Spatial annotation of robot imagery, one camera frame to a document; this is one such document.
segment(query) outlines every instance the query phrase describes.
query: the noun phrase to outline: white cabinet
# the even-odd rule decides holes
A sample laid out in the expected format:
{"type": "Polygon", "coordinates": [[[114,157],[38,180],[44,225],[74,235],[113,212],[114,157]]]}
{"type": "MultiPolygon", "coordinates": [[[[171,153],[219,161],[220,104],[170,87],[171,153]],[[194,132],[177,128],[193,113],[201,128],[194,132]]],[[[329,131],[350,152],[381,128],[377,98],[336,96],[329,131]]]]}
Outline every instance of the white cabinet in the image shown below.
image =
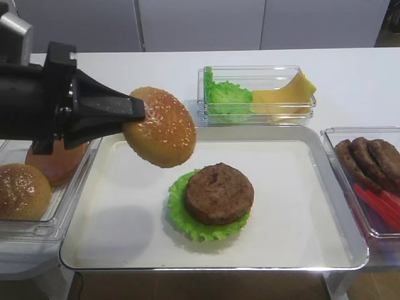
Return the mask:
{"type": "Polygon", "coordinates": [[[139,0],[146,51],[258,50],[266,0],[139,0]]]}
{"type": "Polygon", "coordinates": [[[34,52],[49,41],[79,52],[139,52],[133,0],[16,0],[19,15],[34,26],[34,52]]]}
{"type": "Polygon", "coordinates": [[[389,0],[267,0],[261,49],[374,47],[389,0]]]}

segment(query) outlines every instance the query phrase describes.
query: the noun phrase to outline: lettuce leaf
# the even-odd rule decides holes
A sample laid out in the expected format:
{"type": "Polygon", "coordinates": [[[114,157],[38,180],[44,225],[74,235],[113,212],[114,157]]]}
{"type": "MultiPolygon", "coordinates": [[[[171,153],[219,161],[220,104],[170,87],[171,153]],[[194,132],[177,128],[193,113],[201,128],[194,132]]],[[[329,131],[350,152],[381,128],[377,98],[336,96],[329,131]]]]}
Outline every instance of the lettuce leaf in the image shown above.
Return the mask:
{"type": "Polygon", "coordinates": [[[204,73],[206,102],[210,118],[224,123],[241,123],[254,114],[251,91],[229,81],[215,83],[211,67],[204,73]]]}

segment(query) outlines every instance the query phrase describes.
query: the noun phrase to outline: white tray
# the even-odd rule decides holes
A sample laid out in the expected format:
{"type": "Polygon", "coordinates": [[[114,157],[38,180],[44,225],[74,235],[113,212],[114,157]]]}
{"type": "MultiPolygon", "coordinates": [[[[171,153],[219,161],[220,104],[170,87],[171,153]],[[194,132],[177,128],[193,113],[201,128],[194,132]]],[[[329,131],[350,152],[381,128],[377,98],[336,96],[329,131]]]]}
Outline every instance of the white tray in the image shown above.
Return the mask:
{"type": "Polygon", "coordinates": [[[357,269],[368,248],[321,142],[305,127],[202,127],[193,156],[161,169],[122,135],[105,137],[60,250],[72,269],[357,269]],[[255,190],[251,217],[227,241],[196,242],[168,218],[182,174],[224,162],[255,190]]]}

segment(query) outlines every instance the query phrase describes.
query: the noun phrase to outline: floor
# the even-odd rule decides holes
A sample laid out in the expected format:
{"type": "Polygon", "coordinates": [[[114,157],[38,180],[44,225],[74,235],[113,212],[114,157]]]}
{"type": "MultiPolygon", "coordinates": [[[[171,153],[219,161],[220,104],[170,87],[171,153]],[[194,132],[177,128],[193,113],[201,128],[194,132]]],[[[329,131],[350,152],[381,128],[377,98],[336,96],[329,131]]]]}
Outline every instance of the floor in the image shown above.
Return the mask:
{"type": "MultiPolygon", "coordinates": [[[[0,281],[1,300],[46,300],[31,280],[0,281]]],[[[400,272],[364,273],[349,300],[398,300],[400,272]]],[[[76,274],[68,300],[329,300],[316,273],[76,274]]]]}
{"type": "Polygon", "coordinates": [[[400,33],[393,33],[387,29],[382,29],[376,41],[377,47],[399,47],[400,33]]]}

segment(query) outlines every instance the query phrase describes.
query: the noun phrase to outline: top bun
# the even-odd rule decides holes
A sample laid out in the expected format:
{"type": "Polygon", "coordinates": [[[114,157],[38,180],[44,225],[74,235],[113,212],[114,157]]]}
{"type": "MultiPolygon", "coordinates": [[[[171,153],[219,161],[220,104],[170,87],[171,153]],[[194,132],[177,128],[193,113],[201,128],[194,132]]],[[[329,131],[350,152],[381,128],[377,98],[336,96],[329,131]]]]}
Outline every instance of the top bun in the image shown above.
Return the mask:
{"type": "Polygon", "coordinates": [[[187,161],[196,144],[196,129],[185,107],[173,95],[155,87],[141,87],[131,96],[144,102],[146,118],[124,124],[128,144],[143,159],[162,168],[187,161]]]}

